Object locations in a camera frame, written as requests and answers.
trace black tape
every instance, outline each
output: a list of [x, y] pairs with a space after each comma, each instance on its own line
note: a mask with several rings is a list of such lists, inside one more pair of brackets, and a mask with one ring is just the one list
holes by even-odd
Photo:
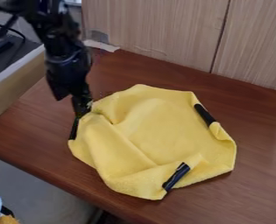
[[172, 187], [185, 175], [189, 172], [190, 167], [182, 163], [180, 166], [176, 169], [176, 172], [169, 178], [167, 182], [165, 182], [162, 187], [168, 192], [172, 189]]
[[211, 123], [216, 122], [216, 119], [201, 104], [196, 103], [194, 108], [204, 120], [204, 122], [208, 125], [208, 127]]
[[75, 140], [76, 139], [78, 123], [79, 123], [79, 117], [76, 116], [75, 119], [74, 119], [73, 125], [72, 125], [69, 140]]

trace floor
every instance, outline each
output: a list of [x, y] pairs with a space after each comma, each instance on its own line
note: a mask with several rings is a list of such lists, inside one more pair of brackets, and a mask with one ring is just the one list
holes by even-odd
[[[71, 13], [80, 23], [81, 8], [72, 7]], [[0, 23], [3, 24], [8, 17], [9, 15], [0, 13]], [[30, 41], [12, 62], [40, 45], [31, 26], [22, 18], [13, 28], [22, 32]], [[9, 53], [0, 56], [0, 70], [6, 67], [8, 57]], [[14, 212], [22, 224], [86, 224], [96, 210], [89, 203], [2, 161], [0, 195], [4, 204]]]

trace cloth fold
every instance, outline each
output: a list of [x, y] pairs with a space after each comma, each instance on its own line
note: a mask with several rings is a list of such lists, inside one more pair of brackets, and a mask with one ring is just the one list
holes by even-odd
[[234, 168], [235, 142], [211, 116], [203, 120], [199, 104], [192, 92], [136, 85], [95, 102], [68, 145], [112, 190], [160, 200], [182, 163], [190, 170], [173, 188]]

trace black clip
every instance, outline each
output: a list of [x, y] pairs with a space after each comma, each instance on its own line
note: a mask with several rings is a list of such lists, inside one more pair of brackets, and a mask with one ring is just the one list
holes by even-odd
[[187, 172], [189, 172], [191, 168], [185, 164], [182, 163], [180, 166], [176, 169], [176, 172], [169, 178], [167, 182], [163, 184], [163, 188], [168, 192], [172, 189], [172, 187], [185, 175]]

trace gray surface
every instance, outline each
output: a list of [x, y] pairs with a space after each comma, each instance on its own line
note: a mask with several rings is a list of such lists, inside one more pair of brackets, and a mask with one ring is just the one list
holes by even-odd
[[22, 224], [85, 224], [95, 208], [0, 161], [0, 195]]
[[14, 46], [0, 54], [0, 73], [7, 66], [19, 59], [22, 59], [27, 53], [40, 46], [40, 44], [32, 42], [29, 39], [26, 40], [21, 46], [22, 39], [13, 35], [8, 36], [7, 39], [13, 43]]

